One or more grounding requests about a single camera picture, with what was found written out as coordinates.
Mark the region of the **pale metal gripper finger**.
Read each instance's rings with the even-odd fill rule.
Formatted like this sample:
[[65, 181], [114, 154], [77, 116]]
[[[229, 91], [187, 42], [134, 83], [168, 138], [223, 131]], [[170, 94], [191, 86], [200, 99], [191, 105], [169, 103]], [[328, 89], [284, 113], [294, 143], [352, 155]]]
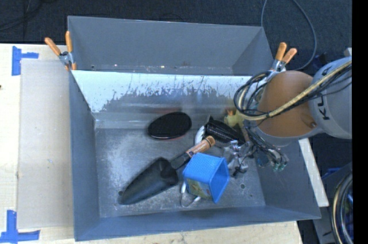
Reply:
[[247, 157], [240, 157], [239, 155], [233, 155], [228, 163], [228, 170], [231, 177], [237, 177], [241, 174], [245, 174], [249, 166], [247, 163]]
[[238, 140], [228, 142], [224, 147], [224, 155], [242, 155], [244, 144], [239, 143]]

